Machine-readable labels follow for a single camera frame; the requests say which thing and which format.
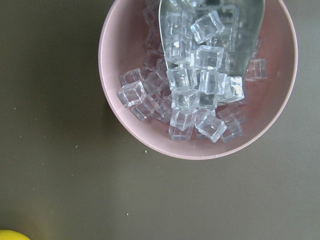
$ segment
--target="ice cube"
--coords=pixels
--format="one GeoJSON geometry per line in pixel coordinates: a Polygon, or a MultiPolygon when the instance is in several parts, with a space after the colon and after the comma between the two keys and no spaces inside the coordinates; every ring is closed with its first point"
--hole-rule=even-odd
{"type": "Polygon", "coordinates": [[[190,63],[191,39],[182,34],[168,37],[165,41],[166,48],[164,58],[174,64],[190,63]]]}
{"type": "Polygon", "coordinates": [[[260,53],[260,49],[261,49],[263,43],[264,43],[264,40],[261,39],[261,38],[258,38],[256,40],[256,46],[255,46],[255,49],[253,50],[253,53],[252,53],[252,58],[253,59],[258,57],[258,55],[260,53]]]}
{"type": "Polygon", "coordinates": [[[158,94],[168,84],[168,79],[161,72],[153,71],[142,84],[148,94],[158,94]]]}
{"type": "Polygon", "coordinates": [[[136,116],[137,119],[144,121],[149,118],[158,107],[159,104],[150,94],[148,94],[145,96],[142,103],[132,106],[130,111],[136,116]]]}
{"type": "Polygon", "coordinates": [[[143,81],[144,77],[142,76],[140,68],[127,71],[125,74],[119,77],[121,86],[126,84],[132,84],[137,81],[143,81]]]}
{"type": "Polygon", "coordinates": [[[193,127],[196,122],[196,112],[196,109],[189,111],[172,109],[170,125],[180,129],[181,131],[193,127]]]}
{"type": "Polygon", "coordinates": [[[193,69],[175,67],[167,71],[167,77],[171,91],[193,89],[196,84],[193,69]]]}
{"type": "Polygon", "coordinates": [[[166,13],[166,25],[164,35],[166,37],[181,34],[189,39],[193,34],[190,29],[193,17],[188,12],[170,12],[166,13]]]}
{"type": "Polygon", "coordinates": [[[205,94],[223,95],[227,75],[213,70],[202,70],[199,91],[205,94]]]}
{"type": "Polygon", "coordinates": [[[154,50],[162,49],[159,28],[150,28],[143,44],[154,50]]]}
{"type": "Polygon", "coordinates": [[[200,44],[211,39],[218,32],[222,31],[225,26],[221,22],[217,11],[213,10],[196,19],[190,28],[196,42],[200,44]]]}
{"type": "Polygon", "coordinates": [[[215,117],[210,112],[205,113],[203,120],[198,121],[195,127],[201,134],[207,136],[214,143],[218,141],[227,128],[224,121],[215,117]]]}
{"type": "Polygon", "coordinates": [[[235,5],[220,6],[216,11],[225,27],[237,27],[239,25],[239,9],[235,5]]]}
{"type": "Polygon", "coordinates": [[[218,70],[224,54],[223,47],[201,45],[195,50],[194,67],[197,69],[218,70]]]}
{"type": "Polygon", "coordinates": [[[142,85],[142,82],[139,80],[124,85],[116,95],[124,107],[129,108],[133,105],[142,103],[147,93],[142,85]]]}
{"type": "Polygon", "coordinates": [[[245,74],[245,80],[256,82],[267,78],[267,62],[264,58],[254,58],[250,60],[245,74]]]}
{"type": "Polygon", "coordinates": [[[225,79],[224,94],[218,96],[218,101],[222,103],[233,103],[245,98],[242,77],[228,76],[225,79]]]}
{"type": "Polygon", "coordinates": [[[199,93],[199,109],[214,110],[218,106],[218,95],[199,93]]]}
{"type": "Polygon", "coordinates": [[[186,11],[190,13],[194,13],[195,9],[192,7],[187,0],[169,0],[174,8],[179,11],[186,11]]]}
{"type": "Polygon", "coordinates": [[[149,49],[148,51],[146,51],[146,56],[144,59],[144,65],[148,66],[151,69],[155,69],[157,66],[157,61],[158,59],[163,59],[164,55],[154,49],[149,49]]]}
{"type": "Polygon", "coordinates": [[[194,127],[188,127],[185,130],[180,130],[177,127],[170,126],[169,127],[169,135],[171,140],[189,140],[192,136],[192,132],[194,130],[194,127]]]}
{"type": "Polygon", "coordinates": [[[197,90],[172,91],[172,108],[189,111],[199,107],[199,92],[197,90]]]}
{"type": "Polygon", "coordinates": [[[163,98],[162,101],[158,101],[159,107],[155,110],[160,115],[159,120],[163,123],[170,121],[172,117],[172,100],[170,97],[163,98]]]}

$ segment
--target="yellow object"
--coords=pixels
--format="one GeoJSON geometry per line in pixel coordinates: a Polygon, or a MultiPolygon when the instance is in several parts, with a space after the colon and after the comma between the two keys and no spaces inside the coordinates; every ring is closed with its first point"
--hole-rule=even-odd
{"type": "Polygon", "coordinates": [[[30,238],[16,231],[0,230],[0,240],[30,240],[30,238]]]}

